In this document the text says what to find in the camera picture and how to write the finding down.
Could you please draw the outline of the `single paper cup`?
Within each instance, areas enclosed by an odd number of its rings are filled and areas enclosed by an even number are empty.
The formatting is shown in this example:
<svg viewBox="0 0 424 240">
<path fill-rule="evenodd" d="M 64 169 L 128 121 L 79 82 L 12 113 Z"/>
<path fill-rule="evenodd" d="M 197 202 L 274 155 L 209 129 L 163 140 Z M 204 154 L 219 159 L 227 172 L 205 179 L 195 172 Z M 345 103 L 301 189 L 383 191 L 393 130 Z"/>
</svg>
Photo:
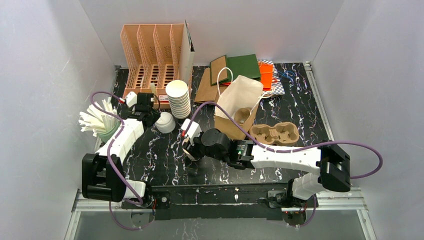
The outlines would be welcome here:
<svg viewBox="0 0 424 240">
<path fill-rule="evenodd" d="M 199 161 L 201 158 L 203 158 L 203 154 L 200 150 L 198 150 L 193 145 L 186 145 L 183 147 L 183 151 L 186 154 L 186 156 L 193 162 Z"/>
</svg>

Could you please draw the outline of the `stack of paper cups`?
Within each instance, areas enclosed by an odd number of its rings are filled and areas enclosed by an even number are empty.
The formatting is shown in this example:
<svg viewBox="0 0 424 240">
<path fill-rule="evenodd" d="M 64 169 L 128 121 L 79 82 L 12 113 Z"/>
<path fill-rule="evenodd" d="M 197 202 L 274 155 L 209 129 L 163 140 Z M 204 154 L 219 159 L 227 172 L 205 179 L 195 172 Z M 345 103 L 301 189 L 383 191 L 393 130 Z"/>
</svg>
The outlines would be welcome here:
<svg viewBox="0 0 424 240">
<path fill-rule="evenodd" d="M 165 87 L 171 113 L 177 119 L 185 119 L 191 113 L 188 85 L 182 80 L 172 80 Z"/>
</svg>

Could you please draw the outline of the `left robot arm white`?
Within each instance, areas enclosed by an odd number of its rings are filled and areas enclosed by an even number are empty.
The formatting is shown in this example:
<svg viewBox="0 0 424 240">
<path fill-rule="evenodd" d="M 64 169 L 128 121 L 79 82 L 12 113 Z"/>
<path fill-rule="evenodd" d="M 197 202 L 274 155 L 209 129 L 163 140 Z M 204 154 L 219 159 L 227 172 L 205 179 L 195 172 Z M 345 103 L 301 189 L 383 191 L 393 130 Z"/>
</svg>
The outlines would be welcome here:
<svg viewBox="0 0 424 240">
<path fill-rule="evenodd" d="M 161 113 L 154 109 L 158 97 L 153 93 L 135 93 L 131 91 L 125 98 L 113 93 L 109 96 L 128 107 L 125 118 L 114 112 L 98 106 L 94 100 L 93 107 L 119 121 L 118 129 L 105 145 L 95 153 L 87 153 L 81 161 L 82 195 L 86 199 L 128 202 L 141 207 L 145 196 L 147 183 L 128 180 L 124 177 L 123 161 L 136 141 L 144 134 L 145 128 L 153 126 Z"/>
</svg>

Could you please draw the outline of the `cardboard two-cup carrier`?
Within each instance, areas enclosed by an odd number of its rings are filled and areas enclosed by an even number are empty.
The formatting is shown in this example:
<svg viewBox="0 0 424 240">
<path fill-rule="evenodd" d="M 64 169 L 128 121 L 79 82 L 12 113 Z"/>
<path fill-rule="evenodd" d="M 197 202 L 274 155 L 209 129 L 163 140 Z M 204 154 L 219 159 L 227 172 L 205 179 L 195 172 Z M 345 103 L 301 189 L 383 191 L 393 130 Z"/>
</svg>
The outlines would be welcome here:
<svg viewBox="0 0 424 240">
<path fill-rule="evenodd" d="M 248 133 L 261 144 L 276 146 L 294 146 L 300 138 L 298 127 L 292 122 L 279 122 L 274 126 L 255 124 Z"/>
</svg>

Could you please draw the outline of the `tan paper bag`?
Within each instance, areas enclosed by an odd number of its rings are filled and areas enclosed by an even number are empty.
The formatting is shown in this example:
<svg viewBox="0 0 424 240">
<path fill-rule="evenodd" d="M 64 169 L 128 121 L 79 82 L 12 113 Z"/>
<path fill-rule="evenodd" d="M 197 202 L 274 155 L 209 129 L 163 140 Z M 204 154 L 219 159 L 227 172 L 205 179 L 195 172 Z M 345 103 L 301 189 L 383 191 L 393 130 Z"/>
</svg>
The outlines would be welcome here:
<svg viewBox="0 0 424 240">
<path fill-rule="evenodd" d="M 260 101 L 263 99 L 260 81 L 238 75 L 224 91 L 217 85 L 217 106 L 214 108 L 214 127 L 232 140 L 245 139 L 253 125 Z M 247 119 L 236 125 L 237 111 L 247 113 Z"/>
</svg>

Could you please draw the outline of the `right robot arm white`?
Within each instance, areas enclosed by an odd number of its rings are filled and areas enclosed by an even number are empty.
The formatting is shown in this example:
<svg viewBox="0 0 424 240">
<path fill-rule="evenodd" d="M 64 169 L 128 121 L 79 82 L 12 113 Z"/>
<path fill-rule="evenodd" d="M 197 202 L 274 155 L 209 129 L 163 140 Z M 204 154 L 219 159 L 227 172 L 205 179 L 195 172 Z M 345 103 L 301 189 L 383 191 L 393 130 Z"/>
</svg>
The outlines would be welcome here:
<svg viewBox="0 0 424 240">
<path fill-rule="evenodd" d="M 231 140 L 213 128 L 185 130 L 183 150 L 189 159 L 209 157 L 229 167 L 245 169 L 282 168 L 304 171 L 302 177 L 288 182 L 283 199 L 306 201 L 329 190 L 345 193 L 351 189 L 350 156 L 337 144 L 318 147 L 259 145 L 252 140 Z"/>
</svg>

